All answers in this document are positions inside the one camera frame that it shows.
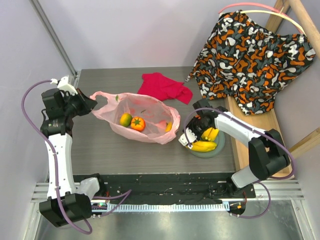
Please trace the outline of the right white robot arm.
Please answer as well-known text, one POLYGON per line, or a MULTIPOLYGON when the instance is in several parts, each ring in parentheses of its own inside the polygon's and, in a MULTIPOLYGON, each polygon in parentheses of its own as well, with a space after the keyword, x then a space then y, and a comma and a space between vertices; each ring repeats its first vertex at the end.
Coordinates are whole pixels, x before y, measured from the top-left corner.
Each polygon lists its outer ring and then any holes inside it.
POLYGON ((214 108, 207 99, 198 100, 192 106, 197 116, 190 114, 184 122, 183 134, 179 138, 183 146, 194 150, 205 131, 214 128, 247 147, 248 166, 234 173, 225 186, 230 197, 238 197, 244 187, 264 181, 290 165, 290 152, 277 130, 254 127, 224 107, 214 108))

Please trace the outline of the large yellow banana bunch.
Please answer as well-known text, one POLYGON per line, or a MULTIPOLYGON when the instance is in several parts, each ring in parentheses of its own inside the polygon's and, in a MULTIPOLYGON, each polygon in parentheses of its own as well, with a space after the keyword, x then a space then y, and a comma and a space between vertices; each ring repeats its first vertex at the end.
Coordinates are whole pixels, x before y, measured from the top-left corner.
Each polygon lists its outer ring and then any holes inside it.
POLYGON ((212 141, 196 141, 192 143, 191 150, 194 152, 206 153, 215 150, 216 147, 217 144, 212 141))

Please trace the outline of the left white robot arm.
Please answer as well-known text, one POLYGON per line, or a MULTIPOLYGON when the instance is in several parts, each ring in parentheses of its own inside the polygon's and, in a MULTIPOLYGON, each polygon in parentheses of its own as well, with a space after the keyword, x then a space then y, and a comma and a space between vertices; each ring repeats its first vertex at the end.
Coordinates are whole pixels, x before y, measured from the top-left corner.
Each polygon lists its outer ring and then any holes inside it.
POLYGON ((100 174, 88 175, 76 186, 72 170, 73 118, 89 114, 97 102, 78 88, 52 88, 43 92, 41 98, 44 109, 40 132, 48 152, 49 187, 47 200, 39 204, 39 211, 59 228, 90 218, 91 200, 100 200, 107 195, 100 174))

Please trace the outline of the small yellow banana bunch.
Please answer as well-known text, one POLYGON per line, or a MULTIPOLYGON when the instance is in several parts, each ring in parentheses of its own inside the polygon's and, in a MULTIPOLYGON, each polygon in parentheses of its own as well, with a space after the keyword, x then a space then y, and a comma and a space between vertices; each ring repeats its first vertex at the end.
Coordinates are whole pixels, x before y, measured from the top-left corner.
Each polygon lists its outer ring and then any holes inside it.
POLYGON ((201 139, 203 141, 214 142, 218 134, 219 134, 218 129, 214 127, 210 127, 202 133, 201 139))

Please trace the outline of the pink plastic bag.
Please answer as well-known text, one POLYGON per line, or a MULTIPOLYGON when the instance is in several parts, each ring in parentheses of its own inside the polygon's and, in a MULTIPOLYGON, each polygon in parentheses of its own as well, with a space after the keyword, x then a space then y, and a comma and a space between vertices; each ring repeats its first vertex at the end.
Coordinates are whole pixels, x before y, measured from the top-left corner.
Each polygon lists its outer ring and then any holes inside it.
POLYGON ((167 144, 174 140, 180 127, 179 112, 162 101, 136 93, 110 94, 102 91, 93 93, 106 99, 107 104, 92 114, 109 123, 118 135, 129 140, 167 144))

